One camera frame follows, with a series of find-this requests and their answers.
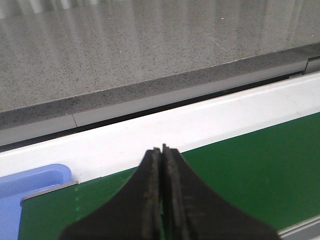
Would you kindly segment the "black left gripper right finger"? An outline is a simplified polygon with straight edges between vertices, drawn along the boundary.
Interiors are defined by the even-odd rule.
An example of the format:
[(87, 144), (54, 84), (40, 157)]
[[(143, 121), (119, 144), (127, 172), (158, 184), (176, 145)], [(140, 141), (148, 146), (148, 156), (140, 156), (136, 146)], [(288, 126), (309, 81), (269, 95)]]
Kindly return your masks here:
[(162, 147), (163, 228), (168, 240), (276, 240), (277, 231), (213, 191), (176, 148)]

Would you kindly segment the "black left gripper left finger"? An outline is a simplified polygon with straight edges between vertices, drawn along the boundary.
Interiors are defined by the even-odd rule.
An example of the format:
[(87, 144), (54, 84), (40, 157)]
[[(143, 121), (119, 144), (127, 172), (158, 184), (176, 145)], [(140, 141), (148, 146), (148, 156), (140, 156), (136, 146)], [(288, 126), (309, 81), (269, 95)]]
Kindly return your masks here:
[(159, 240), (162, 234), (159, 148), (147, 150), (138, 168), (105, 204), (68, 225), (60, 240)]

